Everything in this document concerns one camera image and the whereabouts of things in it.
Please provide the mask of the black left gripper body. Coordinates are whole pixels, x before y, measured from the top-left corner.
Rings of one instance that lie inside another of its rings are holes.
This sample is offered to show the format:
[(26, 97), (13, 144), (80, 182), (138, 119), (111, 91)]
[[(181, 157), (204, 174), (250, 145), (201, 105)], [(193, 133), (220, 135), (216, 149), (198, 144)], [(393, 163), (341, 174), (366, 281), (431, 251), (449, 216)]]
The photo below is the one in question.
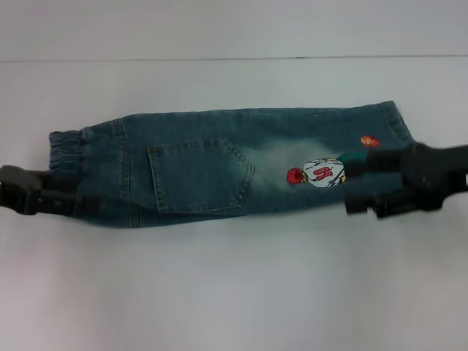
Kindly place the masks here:
[(1, 166), (1, 207), (22, 215), (45, 213), (42, 191), (47, 178), (47, 171)]

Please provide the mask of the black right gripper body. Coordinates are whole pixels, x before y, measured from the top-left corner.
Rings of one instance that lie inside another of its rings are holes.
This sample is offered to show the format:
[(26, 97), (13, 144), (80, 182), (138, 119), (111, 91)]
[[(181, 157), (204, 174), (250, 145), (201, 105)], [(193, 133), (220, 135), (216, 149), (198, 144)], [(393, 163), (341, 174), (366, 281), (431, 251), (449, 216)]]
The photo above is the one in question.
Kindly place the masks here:
[(447, 197), (467, 191), (466, 146), (432, 148), (413, 143), (402, 151), (400, 169), (422, 211), (439, 210)]

